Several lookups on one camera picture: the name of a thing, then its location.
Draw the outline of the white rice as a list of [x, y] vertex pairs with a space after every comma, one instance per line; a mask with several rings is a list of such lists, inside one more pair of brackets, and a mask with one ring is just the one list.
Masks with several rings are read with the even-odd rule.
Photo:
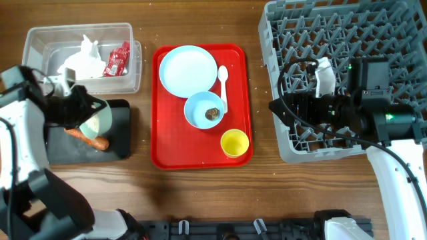
[[90, 119], [88, 119], [86, 122], [87, 128], [90, 129], [93, 132], [98, 132], [100, 128], [100, 120], [98, 115], [92, 116]]

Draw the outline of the green bowl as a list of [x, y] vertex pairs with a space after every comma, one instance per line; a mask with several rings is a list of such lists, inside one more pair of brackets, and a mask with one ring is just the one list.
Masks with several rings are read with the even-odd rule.
[[99, 116], [99, 120], [100, 120], [100, 128], [99, 131], [93, 132], [90, 129], [87, 128], [86, 123], [82, 123], [79, 126], [79, 130], [87, 137], [90, 139], [94, 139], [96, 137], [101, 136], [102, 134], [106, 133], [107, 131], [109, 131], [109, 129], [112, 126], [112, 121], [113, 121], [113, 116], [112, 116], [112, 111], [111, 111], [111, 107], [109, 106], [109, 104], [107, 104], [107, 107], [104, 108], [101, 111], [96, 112], [94, 115], [98, 115]]

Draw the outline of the white napkin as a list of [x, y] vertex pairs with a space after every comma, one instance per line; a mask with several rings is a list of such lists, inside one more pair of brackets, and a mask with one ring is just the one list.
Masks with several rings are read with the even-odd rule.
[[87, 35], [83, 35], [80, 51], [68, 57], [57, 72], [62, 74], [65, 68], [72, 69], [77, 80], [102, 77], [106, 62], [101, 59], [97, 44], [98, 41], [91, 42]]

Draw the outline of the orange carrot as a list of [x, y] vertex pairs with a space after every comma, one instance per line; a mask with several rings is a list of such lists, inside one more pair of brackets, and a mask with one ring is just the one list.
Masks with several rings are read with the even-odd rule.
[[91, 146], [97, 150], [105, 151], [109, 147], [109, 141], [104, 137], [96, 137], [94, 139], [87, 138], [80, 130], [77, 129], [65, 129], [68, 135], [79, 139], [80, 141], [86, 143], [88, 146]]

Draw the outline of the red sauce packet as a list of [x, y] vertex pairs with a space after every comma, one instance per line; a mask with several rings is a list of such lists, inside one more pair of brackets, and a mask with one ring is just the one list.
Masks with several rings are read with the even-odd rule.
[[125, 41], [121, 47], [114, 49], [108, 59], [108, 63], [103, 71], [106, 77], [118, 77], [124, 72], [129, 60], [131, 45]]

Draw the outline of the yellow cup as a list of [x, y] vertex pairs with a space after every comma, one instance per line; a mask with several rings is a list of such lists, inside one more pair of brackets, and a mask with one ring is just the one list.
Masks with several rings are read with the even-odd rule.
[[237, 158], [249, 149], [250, 140], [242, 130], [230, 129], [222, 135], [220, 145], [227, 157]]

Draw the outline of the brown food scrap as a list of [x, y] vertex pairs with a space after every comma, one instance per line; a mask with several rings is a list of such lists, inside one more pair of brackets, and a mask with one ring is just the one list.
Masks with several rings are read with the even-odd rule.
[[211, 108], [205, 112], [205, 118], [214, 121], [220, 116], [220, 110], [218, 108]]

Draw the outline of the light blue bowl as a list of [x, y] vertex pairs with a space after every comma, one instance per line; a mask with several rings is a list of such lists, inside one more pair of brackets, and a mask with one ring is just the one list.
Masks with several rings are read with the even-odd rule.
[[[205, 118], [205, 112], [218, 108], [220, 116], [210, 121]], [[184, 105], [184, 116], [187, 122], [197, 129], [211, 129], [218, 125], [224, 117], [224, 104], [218, 95], [211, 91], [203, 91], [189, 97]]]

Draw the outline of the light blue plate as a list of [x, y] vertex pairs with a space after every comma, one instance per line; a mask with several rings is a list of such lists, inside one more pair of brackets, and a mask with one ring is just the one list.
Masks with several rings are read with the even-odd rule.
[[217, 79], [217, 63], [205, 49], [194, 45], [176, 47], [168, 52], [159, 66], [159, 79], [172, 95], [188, 98], [209, 91]]

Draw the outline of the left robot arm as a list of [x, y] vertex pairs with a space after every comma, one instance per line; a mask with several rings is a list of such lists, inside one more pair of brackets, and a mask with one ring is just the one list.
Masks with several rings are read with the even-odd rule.
[[128, 102], [93, 97], [70, 74], [44, 94], [38, 74], [22, 65], [1, 74], [1, 230], [10, 239], [148, 239], [124, 210], [92, 209], [50, 170], [46, 151], [46, 127], [74, 129]]

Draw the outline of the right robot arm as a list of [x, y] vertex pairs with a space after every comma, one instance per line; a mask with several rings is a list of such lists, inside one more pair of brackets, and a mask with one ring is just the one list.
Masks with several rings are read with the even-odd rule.
[[349, 95], [286, 93], [284, 75], [306, 64], [309, 77], [320, 80], [320, 61], [302, 58], [285, 64], [278, 76], [278, 98], [270, 110], [284, 125], [294, 121], [325, 135], [358, 143], [375, 172], [391, 239], [426, 238], [426, 176], [422, 130], [415, 110], [394, 104], [389, 63], [381, 57], [348, 62]]

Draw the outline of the grey dishwasher rack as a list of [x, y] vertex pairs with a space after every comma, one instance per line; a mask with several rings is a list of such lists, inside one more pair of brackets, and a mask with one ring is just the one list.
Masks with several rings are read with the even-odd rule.
[[422, 1], [272, 1], [258, 32], [270, 85], [279, 79], [288, 93], [314, 92], [296, 59], [327, 58], [335, 92], [346, 94], [348, 61], [388, 60], [394, 103], [411, 105], [426, 126], [426, 12]]

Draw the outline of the black plastic tray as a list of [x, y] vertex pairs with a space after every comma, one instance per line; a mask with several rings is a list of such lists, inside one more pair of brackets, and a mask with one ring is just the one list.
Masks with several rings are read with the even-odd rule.
[[45, 147], [50, 165], [70, 165], [119, 161], [129, 157], [131, 149], [131, 111], [124, 99], [108, 101], [112, 111], [112, 126], [102, 137], [109, 141], [105, 151], [89, 146], [67, 134], [62, 127], [44, 128]]

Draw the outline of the white plastic spoon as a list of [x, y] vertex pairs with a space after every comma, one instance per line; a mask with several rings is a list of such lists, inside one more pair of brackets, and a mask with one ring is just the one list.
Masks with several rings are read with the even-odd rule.
[[227, 67], [225, 65], [221, 65], [218, 69], [218, 79], [221, 83], [221, 100], [224, 104], [224, 113], [228, 112], [228, 98], [227, 98], [227, 91], [226, 91], [226, 82], [228, 80], [229, 74]]

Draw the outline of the clear plastic bin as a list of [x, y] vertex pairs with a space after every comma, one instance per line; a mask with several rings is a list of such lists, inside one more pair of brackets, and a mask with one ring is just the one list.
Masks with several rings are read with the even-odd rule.
[[130, 43], [127, 73], [118, 77], [98, 77], [77, 80], [91, 95], [132, 94], [139, 91], [142, 72], [142, 50], [140, 42], [133, 38], [129, 23], [98, 23], [84, 25], [60, 25], [34, 27], [29, 30], [23, 50], [22, 64], [39, 69], [54, 78], [65, 60], [80, 51], [81, 42], [87, 37], [97, 41], [101, 60], [108, 61], [110, 53]]

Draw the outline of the red serving tray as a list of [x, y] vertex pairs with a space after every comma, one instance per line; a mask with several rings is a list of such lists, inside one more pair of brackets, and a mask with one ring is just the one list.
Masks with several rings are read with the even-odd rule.
[[209, 169], [240, 167], [250, 161], [250, 147], [240, 157], [229, 158], [223, 152], [220, 139], [230, 129], [239, 129], [252, 136], [250, 96], [244, 50], [232, 43], [206, 44], [216, 63], [228, 69], [226, 83], [228, 107], [223, 120], [212, 129], [191, 126], [184, 117], [185, 99], [168, 93], [161, 85], [159, 66], [173, 48], [160, 47], [152, 57], [151, 84], [151, 160], [163, 170]]

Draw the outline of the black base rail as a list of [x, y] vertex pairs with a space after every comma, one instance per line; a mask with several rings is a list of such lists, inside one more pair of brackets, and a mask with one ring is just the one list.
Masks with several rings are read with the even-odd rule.
[[288, 219], [283, 221], [266, 221], [265, 233], [258, 231], [252, 221], [230, 222], [169, 222], [142, 221], [150, 239], [153, 240], [222, 240], [224, 235], [233, 233], [239, 239], [323, 239], [320, 224], [313, 219]]

